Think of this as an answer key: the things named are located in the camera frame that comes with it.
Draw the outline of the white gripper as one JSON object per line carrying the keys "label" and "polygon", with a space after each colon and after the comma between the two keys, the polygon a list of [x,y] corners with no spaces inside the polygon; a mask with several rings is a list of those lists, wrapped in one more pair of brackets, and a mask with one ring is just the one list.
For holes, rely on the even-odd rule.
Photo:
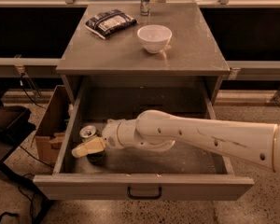
{"label": "white gripper", "polygon": [[109,119],[102,130],[102,137],[94,138],[83,142],[72,149],[75,158],[81,158],[90,154],[99,153],[105,150],[105,145],[113,149],[123,149],[122,124],[124,119]]}

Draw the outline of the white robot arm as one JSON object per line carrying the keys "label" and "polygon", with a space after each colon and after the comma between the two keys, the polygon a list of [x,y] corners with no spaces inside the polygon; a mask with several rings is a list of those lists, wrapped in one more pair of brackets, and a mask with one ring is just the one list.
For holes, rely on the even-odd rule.
{"label": "white robot arm", "polygon": [[180,141],[280,173],[280,124],[180,118],[147,110],[136,119],[110,119],[99,135],[95,132],[91,125],[80,130],[82,142],[72,150],[74,157],[108,147],[163,152]]}

